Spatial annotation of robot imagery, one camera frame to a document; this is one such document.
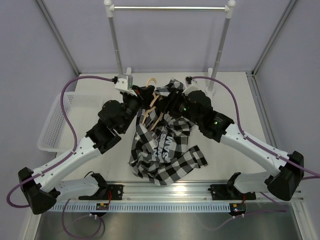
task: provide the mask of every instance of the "white table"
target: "white table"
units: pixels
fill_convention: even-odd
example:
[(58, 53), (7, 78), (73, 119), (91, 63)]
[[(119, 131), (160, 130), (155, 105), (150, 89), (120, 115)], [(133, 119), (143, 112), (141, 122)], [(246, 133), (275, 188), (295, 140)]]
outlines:
[[(113, 78), (114, 74), (90, 74), (106, 78)], [(185, 83), (186, 76), (206, 76), (204, 72), (171, 72), (171, 73), (133, 73), (133, 84), (137, 86), (145, 86), (149, 78), (156, 78), (156, 86), (166, 85), (171, 78), (175, 78)], [(242, 127), (252, 135), (262, 141), (265, 141), (263, 129), (258, 117), (253, 96), (249, 87), (249, 83), (244, 72), (218, 72), (216, 78), (227, 84), (233, 91), (239, 106), (240, 119)], [(205, 89), (205, 81), (197, 80), (201, 89)], [(114, 89), (114, 84), (97, 80), (82, 79), (79, 80), (75, 89), (76, 92), (95, 93), (102, 95), (105, 102), (108, 100), (117, 100), (122, 102), (122, 96), (119, 91)], [(236, 120), (235, 106), (230, 94), (219, 84), (215, 83), (215, 94), (213, 97), (214, 110), (221, 112), (228, 117)], [(100, 173), (107, 181), (111, 182), (144, 182), (145, 180), (136, 177), (131, 172), (128, 164), (132, 140), (135, 133), (134, 120), (126, 134), (121, 135), (122, 140), (102, 156), (93, 159), (79, 167), (77, 170), (68, 175), (65, 179), (83, 178), (89, 171)], [(258, 173), (264, 169), (253, 160), (244, 156), (242, 153), (217, 143), (213, 140), (205, 138), (195, 126), (189, 138), (189, 147), (198, 145), (203, 152), (208, 166), (201, 169), (194, 169), (180, 181), (225, 181), (228, 180), (233, 173)]]

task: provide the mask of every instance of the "garment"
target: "garment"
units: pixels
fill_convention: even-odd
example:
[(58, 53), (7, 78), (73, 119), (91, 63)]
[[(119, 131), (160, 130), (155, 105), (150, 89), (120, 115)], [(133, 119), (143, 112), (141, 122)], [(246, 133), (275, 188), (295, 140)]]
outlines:
[[(172, 79), (168, 85), (158, 87), (157, 95), (168, 96), (172, 91), (183, 90), (184, 85)], [(145, 110), (137, 114), (129, 165), (134, 175), (156, 185), (172, 184), (194, 168), (208, 165), (204, 155), (193, 146), (188, 149), (188, 138), (194, 124), (184, 117), (172, 118), (164, 114), (153, 131), (149, 131), (160, 112), (152, 111), (142, 124)]]

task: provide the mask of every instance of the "gray floor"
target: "gray floor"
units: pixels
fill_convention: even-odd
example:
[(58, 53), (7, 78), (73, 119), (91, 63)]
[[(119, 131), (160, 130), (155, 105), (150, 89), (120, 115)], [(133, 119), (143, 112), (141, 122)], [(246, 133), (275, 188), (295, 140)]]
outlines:
[[(272, 203), (249, 203), (248, 213), (275, 209)], [(85, 213), (66, 213), (68, 226)], [(61, 226), (60, 212), (42, 215), (36, 240), (71, 240)], [(227, 213), (107, 213), (102, 219), (105, 231), (95, 239), (101, 240), (301, 240), (294, 213), (260, 213), (228, 222), (216, 231), (215, 228), (230, 218)], [(98, 220), (84, 218), (72, 224), (68, 230), (87, 237), (98, 227)]]

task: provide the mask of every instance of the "perforated basket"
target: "perforated basket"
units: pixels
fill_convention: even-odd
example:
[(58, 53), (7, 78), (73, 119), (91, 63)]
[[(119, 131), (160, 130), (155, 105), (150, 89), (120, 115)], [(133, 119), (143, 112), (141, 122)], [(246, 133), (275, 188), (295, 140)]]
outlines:
[[(98, 112), (103, 105), (103, 98), (99, 95), (79, 92), (64, 93), (64, 110), (77, 139), (80, 140), (98, 122)], [(55, 98), (49, 115), (41, 131), (37, 147), (48, 152), (63, 153), (72, 148), (74, 137), (62, 114), (60, 94)]]

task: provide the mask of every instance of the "white laundry basket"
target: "white laundry basket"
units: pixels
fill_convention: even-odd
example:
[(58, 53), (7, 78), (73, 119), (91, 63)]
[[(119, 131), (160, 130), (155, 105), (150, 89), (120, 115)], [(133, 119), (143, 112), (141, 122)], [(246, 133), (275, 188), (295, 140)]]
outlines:
[[(78, 141), (98, 122), (103, 98), (79, 92), (64, 93), (64, 110), (74, 127)], [(74, 146), (74, 137), (60, 107), (60, 94), (55, 98), (41, 131), (37, 146), (40, 150), (63, 153)]]

